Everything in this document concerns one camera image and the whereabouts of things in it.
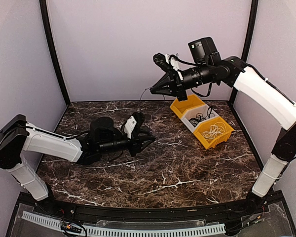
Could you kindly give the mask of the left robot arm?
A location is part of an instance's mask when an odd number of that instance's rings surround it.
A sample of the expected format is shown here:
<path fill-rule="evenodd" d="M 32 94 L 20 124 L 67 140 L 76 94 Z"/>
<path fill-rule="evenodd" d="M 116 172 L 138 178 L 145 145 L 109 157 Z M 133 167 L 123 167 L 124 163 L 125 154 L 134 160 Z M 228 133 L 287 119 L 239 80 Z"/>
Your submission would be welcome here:
<path fill-rule="evenodd" d="M 156 138 L 142 129 L 145 116 L 134 112 L 116 128 L 110 117 L 100 117 L 90 123 L 90 128 L 79 135 L 67 137 L 41 129 L 16 115 L 0 130 L 0 169 L 8 171 L 32 197 L 41 201 L 41 208 L 56 215 L 60 205 L 52 191 L 21 156 L 23 151 L 46 154 L 80 165 L 91 165 L 104 154 L 127 150 L 130 156 L 142 152 Z"/>

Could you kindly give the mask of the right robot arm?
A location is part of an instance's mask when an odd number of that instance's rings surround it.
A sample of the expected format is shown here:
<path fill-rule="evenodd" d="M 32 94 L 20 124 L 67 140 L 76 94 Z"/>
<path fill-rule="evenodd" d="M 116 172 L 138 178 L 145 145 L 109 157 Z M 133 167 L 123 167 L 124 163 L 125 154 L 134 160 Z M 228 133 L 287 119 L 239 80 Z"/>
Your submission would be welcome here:
<path fill-rule="evenodd" d="M 257 102 L 281 125 L 271 156 L 252 186 L 250 197 L 242 202 L 242 210 L 253 214 L 287 165 L 296 159 L 296 102 L 291 100 L 253 65 L 236 56 L 221 59 L 211 37 L 188 43 L 194 62 L 181 70 L 176 55 L 157 53 L 154 63 L 165 75 L 150 89 L 151 94 L 187 100 L 186 91 L 204 84 L 225 83 Z"/>

